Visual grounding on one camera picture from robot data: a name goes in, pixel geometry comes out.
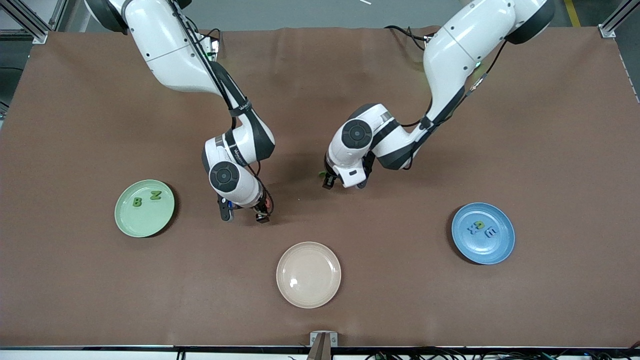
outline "brown paper mat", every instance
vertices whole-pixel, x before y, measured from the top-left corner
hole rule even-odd
[[[321,188],[336,129],[367,102],[400,122],[429,103],[421,53],[382,29],[225,33],[220,62],[276,136],[261,178],[272,223],[219,218],[200,161],[223,101],[160,85],[131,37],[51,33],[1,133],[2,345],[340,344],[623,347],[640,334],[639,108],[615,42],[549,29],[507,45],[491,76],[410,171]],[[179,198],[162,235],[113,220],[142,179]],[[516,229],[495,266],[466,262],[452,214],[490,202]],[[329,246],[342,265],[319,309],[287,303],[282,253]]]

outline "black cable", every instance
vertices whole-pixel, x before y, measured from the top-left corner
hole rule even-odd
[[[251,165],[247,165],[246,167],[249,168],[249,170],[251,171],[251,173],[253,174],[253,176],[255,177],[256,180],[258,180],[258,182],[260,183],[260,185],[262,185],[262,189],[264,190],[264,192],[267,194],[267,196],[269,197],[269,201],[271,203],[271,209],[267,210],[266,215],[268,217],[271,216],[271,214],[273,214],[273,210],[276,208],[276,204],[275,202],[273,202],[273,197],[271,196],[271,193],[269,192],[269,190],[267,189],[266,186],[264,186],[264,183],[262,182],[262,180],[260,180],[260,177],[258,176],[258,174],[253,171],[253,168],[251,167]]]
[[[407,32],[409,32],[409,36],[411,37],[411,40],[413,40],[413,43],[418,47],[418,49],[424,51],[424,48],[422,46],[420,46],[420,44],[418,44],[418,41],[416,41],[415,36],[413,35],[413,33],[411,32],[411,27],[408,26],[406,28]]]
[[[411,360],[425,360],[422,356],[420,356],[419,351],[409,350],[407,354],[409,355],[409,359]]]
[[[615,357],[616,359],[622,359],[622,358],[625,358],[625,359],[627,359],[627,360],[631,360],[631,357],[630,357],[630,356],[625,355],[625,354],[622,354],[622,351],[620,351],[620,350],[618,350],[618,349],[614,350],[614,356],[613,356],[613,357]]]
[[[173,9],[173,11],[175,13],[180,13],[180,10],[178,10],[178,8],[176,7],[175,3],[173,1],[169,2],[171,8]],[[189,25],[188,23],[185,25],[184,22],[180,21],[180,25],[182,26],[183,30],[186,31],[187,33],[189,33],[189,30],[191,30],[194,34],[197,33],[196,31],[194,31],[194,29],[191,29],[191,25]],[[196,51],[196,53],[198,53],[198,57],[200,57],[200,61],[202,61],[202,63],[206,64],[208,59],[204,56],[205,51],[202,48],[202,45],[200,44],[200,42],[202,41],[202,39],[195,41],[195,39],[192,36],[189,36],[191,38],[191,43],[193,44],[194,47],[200,48],[200,51]],[[225,91],[225,87],[220,83],[220,80],[215,76],[215,74],[213,73],[213,70],[211,69],[211,66],[207,67],[207,71],[209,73],[209,75],[211,76],[211,79],[213,80],[214,84],[216,85],[216,87],[218,88],[218,91],[220,92],[220,95],[222,96],[222,98],[225,100],[225,103],[227,104],[227,107],[229,108],[229,110],[233,109],[233,106],[231,105],[231,102],[229,101],[229,98],[227,96],[227,92]]]
[[[454,349],[452,349],[452,348],[443,349],[443,350],[444,350],[444,351],[449,351],[449,352],[455,352],[455,353],[457,353],[458,355],[460,355],[464,360],[467,360],[467,357],[466,357],[466,356],[464,356],[461,352],[459,352],[459,351],[457,351],[457,350],[454,350]]]
[[[594,360],[612,360],[611,355],[606,352],[593,353],[590,350],[585,350],[585,353],[589,354]]]
[[[193,24],[193,27],[196,28],[196,32],[199,33],[200,30],[198,30],[198,26],[196,25],[196,23],[193,22],[193,20],[191,20],[191,18],[188,17],[187,15],[185,15],[184,17],[187,18],[188,21],[191,21],[191,23]]]
[[[491,65],[489,66],[489,69],[487,69],[487,71],[486,71],[487,74],[489,74],[489,71],[491,71],[491,69],[493,69],[493,66],[495,65],[495,61],[498,60],[498,56],[500,56],[500,53],[502,52],[502,49],[504,49],[504,46],[506,44],[507,44],[507,40],[502,42],[502,45],[500,46],[500,50],[498,50],[498,53],[493,58],[493,61],[491,62]]]
[[[217,37],[217,38],[211,37],[211,38],[213,38],[213,39],[215,39],[215,40],[220,40],[220,38],[222,38],[222,31],[220,31],[220,29],[218,29],[218,28],[213,28],[213,29],[211,29],[211,31],[210,31],[210,32],[208,32],[208,33],[207,33],[203,38],[201,38],[200,40],[198,40],[198,42],[201,42],[201,41],[202,41],[202,40],[204,40],[205,38],[210,37],[210,35],[211,35],[214,31],[217,31],[217,32],[218,32],[218,37]]]
[[[413,166],[413,149],[411,150],[411,158],[409,159],[409,165],[406,168],[403,168],[403,170],[411,170],[412,166]]]
[[[187,358],[187,352],[183,348],[178,348],[178,354],[175,357],[175,360],[185,360]]]
[[[480,360],[484,360],[487,355],[507,355],[500,360],[540,360],[535,356],[526,356],[520,352],[504,352],[504,351],[490,351],[480,355]]]
[[[416,122],[412,122],[411,124],[400,124],[400,126],[402,126],[402,127],[412,127],[412,126],[416,126],[417,124],[420,124],[420,121],[421,121],[421,120],[422,120],[422,119],[420,119],[420,120],[418,120],[418,121],[416,121]]]
[[[561,357],[562,355],[564,355],[564,353],[566,353],[567,351],[569,351],[569,349],[565,349],[564,351],[562,351],[560,354],[554,356],[554,359],[557,359],[558,357]]]
[[[412,37],[412,38],[414,38],[414,39],[416,39],[416,40],[422,40],[422,41],[424,41],[424,37],[419,37],[419,36],[417,36],[417,35],[414,35],[414,34],[412,34],[412,33],[408,32],[407,30],[405,30],[405,29],[403,29],[403,28],[401,28],[401,27],[399,27],[399,26],[396,26],[396,25],[389,25],[389,26],[385,26],[385,29],[398,30],[398,31],[400,31],[401,33],[405,34],[405,35],[406,35],[406,36],[408,36],[408,37]],[[430,36],[433,36],[434,34],[435,34],[435,33],[430,33],[430,34],[425,35],[425,37],[430,37]]]
[[[198,26],[197,26],[197,25],[196,25],[196,24],[195,24],[191,19],[189,19],[189,20],[193,23],[193,26],[195,27],[195,33],[198,33],[198,30],[197,30]],[[202,52],[202,53],[204,53],[204,49],[202,49],[202,45],[200,44],[200,42],[201,42],[203,39],[207,38],[207,37],[208,37],[208,36],[209,36],[213,31],[215,31],[215,30],[218,30],[218,32],[220,33],[220,35],[222,34],[222,32],[220,31],[220,29],[218,29],[218,28],[213,29],[213,30],[211,30],[208,34],[206,34],[203,38],[201,38],[200,40],[198,40],[198,41],[196,41],[195,43],[193,43],[194,47],[195,47],[196,45],[197,45],[197,46],[199,46],[199,47],[200,47],[201,52]],[[200,55],[200,59],[201,59],[202,61],[205,61],[205,58],[202,58],[202,55],[201,55],[201,54],[199,54],[199,55]],[[218,78],[215,76],[215,74],[213,74],[213,71],[210,71],[210,69],[208,69],[208,70],[209,70],[209,74],[211,75],[211,79],[213,80],[213,83],[216,85],[216,88],[218,88],[218,91],[220,92],[220,96],[222,96],[222,99],[225,101],[225,104],[227,104],[227,108],[228,108],[229,110],[232,110],[232,109],[233,109],[233,106],[232,106],[232,104],[231,104],[231,100],[229,100],[229,96],[228,96],[228,94],[227,94],[227,88],[225,88],[225,86],[224,86],[224,84],[222,83],[222,81],[221,81],[220,79],[218,79]],[[236,125],[237,125],[237,119],[236,119],[235,117],[231,117],[231,129],[235,129],[235,128],[236,128]]]
[[[455,355],[452,355],[452,354],[446,352],[444,349],[439,349],[439,350],[441,350],[444,353],[444,355],[442,355],[442,357],[444,357],[445,359],[447,359],[447,355],[448,355],[448,356],[451,356],[451,360],[458,360],[458,358]]]

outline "plate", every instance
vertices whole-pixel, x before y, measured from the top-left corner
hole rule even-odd
[[[516,234],[511,221],[499,208],[483,202],[463,206],[453,217],[453,242],[469,260],[494,265],[513,251]]]
[[[123,233],[145,238],[162,230],[174,209],[175,199],[169,186],[158,180],[142,180],[122,193],[114,215]]]
[[[325,305],[340,287],[342,270],[328,247],[307,241],[285,251],[278,262],[276,282],[282,296],[303,309]]]

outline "beige plate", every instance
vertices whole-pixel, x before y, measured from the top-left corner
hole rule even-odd
[[[288,302],[303,309],[325,305],[340,287],[342,271],[333,251],[312,241],[295,244],[278,263],[276,282]]]

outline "floor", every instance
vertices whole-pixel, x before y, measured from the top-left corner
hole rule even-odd
[[[551,26],[596,26],[620,0],[553,0],[556,16]],[[224,31],[302,27],[382,28],[395,24],[423,27],[444,24],[465,0],[194,0],[185,10],[200,29]],[[569,16],[575,8],[577,19]],[[88,16],[82,0],[70,0],[65,31],[107,31]],[[616,30],[616,41],[630,80],[640,86],[640,12]],[[9,104],[31,49],[29,41],[2,41],[0,37],[0,101]]]

